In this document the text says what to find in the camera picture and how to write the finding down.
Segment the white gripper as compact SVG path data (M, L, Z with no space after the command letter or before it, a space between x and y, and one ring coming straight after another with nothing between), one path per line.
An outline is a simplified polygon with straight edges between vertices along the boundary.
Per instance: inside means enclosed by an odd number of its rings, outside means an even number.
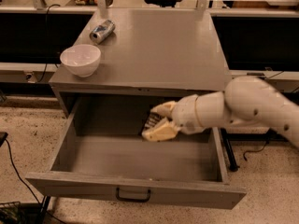
M160 142L177 136L178 131L184 134L201 133L205 128L198 120L196 101L198 95L186 96L178 102L169 101L156 105L150 112L158 114L163 118L153 128L142 130L142 137L151 142Z

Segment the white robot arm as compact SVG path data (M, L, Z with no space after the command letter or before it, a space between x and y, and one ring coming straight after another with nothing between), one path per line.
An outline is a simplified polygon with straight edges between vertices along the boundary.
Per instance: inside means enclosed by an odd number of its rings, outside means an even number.
M207 128L261 124L299 147L299 105L258 77L237 77L224 91L190 95L156 105L141 135L164 141L178 133L201 133Z

